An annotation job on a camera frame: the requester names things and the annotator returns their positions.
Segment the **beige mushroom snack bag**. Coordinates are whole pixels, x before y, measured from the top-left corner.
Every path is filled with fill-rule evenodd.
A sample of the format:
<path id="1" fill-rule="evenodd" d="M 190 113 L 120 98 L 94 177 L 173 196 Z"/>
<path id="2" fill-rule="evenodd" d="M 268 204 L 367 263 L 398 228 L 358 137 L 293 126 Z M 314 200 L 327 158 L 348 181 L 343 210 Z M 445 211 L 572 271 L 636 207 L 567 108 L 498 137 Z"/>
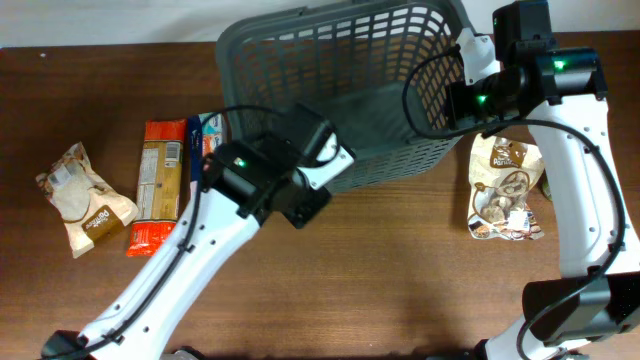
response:
<path id="1" fill-rule="evenodd" d="M 536 240 L 543 236 L 527 204 L 544 162 L 537 146 L 503 137 L 475 137 L 469 163 L 467 226 L 478 240 Z"/>

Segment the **grey plastic shopping basket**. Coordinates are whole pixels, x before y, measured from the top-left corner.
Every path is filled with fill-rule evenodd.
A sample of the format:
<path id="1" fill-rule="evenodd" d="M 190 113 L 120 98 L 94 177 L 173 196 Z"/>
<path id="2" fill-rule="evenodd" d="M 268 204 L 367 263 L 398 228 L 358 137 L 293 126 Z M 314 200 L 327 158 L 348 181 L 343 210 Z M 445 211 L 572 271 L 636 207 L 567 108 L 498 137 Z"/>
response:
<path id="1" fill-rule="evenodd" d="M 448 50 L 469 26 L 459 0 L 345 1 L 238 21 L 216 47 L 231 133 L 260 135 L 302 103 L 356 155 L 331 192 L 426 172 L 454 146 L 426 133 L 447 124 L 446 88 L 464 77 Z"/>

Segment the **multicolour tissue pack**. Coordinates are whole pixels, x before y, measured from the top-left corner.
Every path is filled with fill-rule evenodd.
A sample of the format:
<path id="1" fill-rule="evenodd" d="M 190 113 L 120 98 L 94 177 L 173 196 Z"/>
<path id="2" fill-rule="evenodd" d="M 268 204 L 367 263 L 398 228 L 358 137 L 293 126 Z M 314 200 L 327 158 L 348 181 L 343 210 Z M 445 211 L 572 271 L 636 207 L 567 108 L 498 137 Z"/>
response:
<path id="1" fill-rule="evenodd" d="M 222 114 L 201 113 L 187 119 L 191 198 L 195 196 L 196 182 L 200 177 L 200 158 L 225 143 L 227 134 L 227 122 Z"/>

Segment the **red brown pasta packet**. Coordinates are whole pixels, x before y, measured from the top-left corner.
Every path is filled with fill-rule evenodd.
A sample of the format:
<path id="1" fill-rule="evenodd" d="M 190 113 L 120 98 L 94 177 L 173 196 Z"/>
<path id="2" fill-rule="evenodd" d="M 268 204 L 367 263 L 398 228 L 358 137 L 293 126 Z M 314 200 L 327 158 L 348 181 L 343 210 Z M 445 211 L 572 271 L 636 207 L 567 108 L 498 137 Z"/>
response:
<path id="1" fill-rule="evenodd" d="M 186 119 L 145 124 L 128 257 L 152 256 L 176 226 L 186 126 Z"/>

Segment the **beige rice bag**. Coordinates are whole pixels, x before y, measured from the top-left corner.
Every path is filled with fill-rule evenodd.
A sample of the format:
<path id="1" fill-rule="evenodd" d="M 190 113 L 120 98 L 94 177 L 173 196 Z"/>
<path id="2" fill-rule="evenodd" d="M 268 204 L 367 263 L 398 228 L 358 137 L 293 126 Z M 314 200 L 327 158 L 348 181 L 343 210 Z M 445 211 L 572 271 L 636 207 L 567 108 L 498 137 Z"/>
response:
<path id="1" fill-rule="evenodd" d="M 117 193 L 92 168 L 84 145 L 72 145 L 35 181 L 58 210 L 67 231 L 72 256 L 78 258 L 95 243 L 133 222 L 138 207 Z"/>

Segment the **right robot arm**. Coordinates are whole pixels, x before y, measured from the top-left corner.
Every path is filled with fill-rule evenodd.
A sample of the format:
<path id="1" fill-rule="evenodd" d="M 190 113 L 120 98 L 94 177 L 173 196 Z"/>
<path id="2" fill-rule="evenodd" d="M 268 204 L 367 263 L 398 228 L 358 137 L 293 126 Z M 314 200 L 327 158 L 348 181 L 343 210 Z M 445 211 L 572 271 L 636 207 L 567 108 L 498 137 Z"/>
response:
<path id="1" fill-rule="evenodd" d="M 525 126 L 544 160 L 560 241 L 557 280 L 525 286 L 522 316 L 482 359 L 569 359 L 639 324 L 639 239 L 608 135 L 607 85 L 589 47 L 562 48 L 544 1 L 492 16 L 493 38 L 456 37 L 465 79 L 448 89 L 449 133 Z"/>

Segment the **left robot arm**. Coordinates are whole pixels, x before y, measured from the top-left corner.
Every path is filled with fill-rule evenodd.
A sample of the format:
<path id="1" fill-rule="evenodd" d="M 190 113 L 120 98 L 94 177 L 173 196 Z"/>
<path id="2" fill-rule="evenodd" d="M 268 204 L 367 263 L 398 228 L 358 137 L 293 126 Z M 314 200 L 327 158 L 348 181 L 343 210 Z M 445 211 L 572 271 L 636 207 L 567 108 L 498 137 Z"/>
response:
<path id="1" fill-rule="evenodd" d="M 327 183 L 355 160 L 335 125 L 303 104 L 266 112 L 275 128 L 202 157 L 195 193 L 164 244 L 98 318 L 52 334 L 41 358 L 167 358 L 187 311 L 270 215 L 301 229 L 328 204 Z"/>

